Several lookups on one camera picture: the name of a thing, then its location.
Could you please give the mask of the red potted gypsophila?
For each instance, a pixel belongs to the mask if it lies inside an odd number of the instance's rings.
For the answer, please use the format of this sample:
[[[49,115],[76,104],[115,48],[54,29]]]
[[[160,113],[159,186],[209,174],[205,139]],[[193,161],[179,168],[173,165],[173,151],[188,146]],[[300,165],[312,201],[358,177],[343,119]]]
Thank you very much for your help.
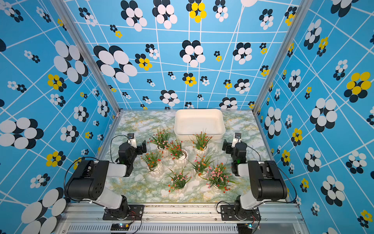
[[[150,135],[149,143],[156,145],[159,153],[166,157],[168,155],[169,149],[169,139],[171,137],[171,132],[168,129],[157,129],[157,132]]]
[[[168,143],[168,151],[174,163],[179,167],[184,167],[188,161],[188,153],[182,148],[182,141],[172,140]]]
[[[163,156],[159,151],[151,151],[141,156],[141,159],[145,162],[148,172],[152,177],[160,177],[162,175],[162,158]]]

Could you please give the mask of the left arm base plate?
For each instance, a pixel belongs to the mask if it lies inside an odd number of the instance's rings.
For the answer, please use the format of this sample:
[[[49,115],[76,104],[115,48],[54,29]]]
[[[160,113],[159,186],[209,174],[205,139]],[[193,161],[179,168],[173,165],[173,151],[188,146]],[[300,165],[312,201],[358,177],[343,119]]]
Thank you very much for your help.
[[[113,209],[104,209],[103,220],[126,220],[134,221],[141,220],[143,216],[145,205],[135,204],[135,205],[126,205],[122,208],[113,210]]]

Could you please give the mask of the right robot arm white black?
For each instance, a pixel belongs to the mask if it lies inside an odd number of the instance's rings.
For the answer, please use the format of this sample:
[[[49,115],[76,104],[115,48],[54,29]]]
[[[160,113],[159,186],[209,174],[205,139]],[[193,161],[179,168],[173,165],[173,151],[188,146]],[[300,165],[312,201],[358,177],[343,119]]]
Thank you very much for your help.
[[[248,145],[237,139],[223,143],[222,150],[232,157],[231,169],[235,176],[247,179],[251,190],[236,198],[234,204],[224,205],[223,214],[240,221],[260,221],[258,207],[266,202],[278,202],[287,197],[287,187],[279,168],[272,160],[247,160]]]

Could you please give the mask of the orange potted gypsophila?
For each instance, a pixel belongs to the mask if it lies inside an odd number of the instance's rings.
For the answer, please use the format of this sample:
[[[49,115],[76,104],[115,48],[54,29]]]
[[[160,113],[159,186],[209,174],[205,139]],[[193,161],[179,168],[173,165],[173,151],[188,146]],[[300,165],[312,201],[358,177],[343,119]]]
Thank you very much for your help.
[[[211,141],[211,139],[212,136],[209,136],[206,132],[203,131],[193,134],[192,144],[197,156],[206,155],[208,149],[207,145]]]

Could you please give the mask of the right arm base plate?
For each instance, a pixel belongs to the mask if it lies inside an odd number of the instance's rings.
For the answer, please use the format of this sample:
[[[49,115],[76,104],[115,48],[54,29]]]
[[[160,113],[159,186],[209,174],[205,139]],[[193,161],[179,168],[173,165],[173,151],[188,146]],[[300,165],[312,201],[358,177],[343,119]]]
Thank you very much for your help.
[[[234,205],[220,205],[219,214],[222,221],[261,221],[259,209],[244,210]]]

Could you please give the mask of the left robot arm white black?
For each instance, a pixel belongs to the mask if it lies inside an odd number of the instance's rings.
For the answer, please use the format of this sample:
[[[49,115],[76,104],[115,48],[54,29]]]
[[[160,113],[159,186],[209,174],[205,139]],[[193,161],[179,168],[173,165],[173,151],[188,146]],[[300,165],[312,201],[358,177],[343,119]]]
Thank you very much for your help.
[[[105,186],[109,177],[129,177],[138,155],[147,152],[146,141],[134,147],[131,141],[119,147],[118,160],[82,160],[68,181],[65,196],[74,201],[89,201],[104,208],[103,220],[141,220],[144,205],[130,205],[124,195]]]

